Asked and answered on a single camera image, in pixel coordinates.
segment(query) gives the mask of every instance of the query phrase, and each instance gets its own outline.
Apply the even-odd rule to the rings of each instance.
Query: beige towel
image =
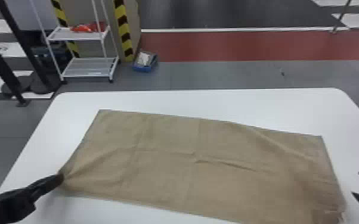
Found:
[[[70,191],[240,223],[343,212],[321,137],[230,122],[101,110],[60,172]]]

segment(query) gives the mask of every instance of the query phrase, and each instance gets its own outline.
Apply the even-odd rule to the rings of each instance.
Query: table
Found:
[[[321,135],[347,202],[345,223],[359,223],[359,108],[342,91],[248,89],[60,94],[9,172],[0,192],[55,174],[82,140],[99,109],[226,120]],[[42,197],[22,223],[228,223],[115,201]]]

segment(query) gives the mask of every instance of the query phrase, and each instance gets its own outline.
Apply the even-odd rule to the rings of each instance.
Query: red floor stripe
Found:
[[[159,61],[359,60],[359,30],[143,33]]]

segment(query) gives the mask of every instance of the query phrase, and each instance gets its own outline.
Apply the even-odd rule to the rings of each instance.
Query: shelf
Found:
[[[94,33],[77,33],[71,31],[69,27],[56,27],[53,32],[47,37],[49,41],[101,41],[110,31],[110,26],[107,26],[102,32],[101,38],[99,32]]]
[[[64,70],[63,77],[111,77],[116,65],[117,57],[73,58]]]

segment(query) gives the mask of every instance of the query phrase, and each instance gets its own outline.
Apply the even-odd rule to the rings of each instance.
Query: robotic hand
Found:
[[[35,202],[64,181],[64,176],[52,175],[40,179],[31,185],[5,192],[0,195],[0,224],[21,221],[33,211]]]

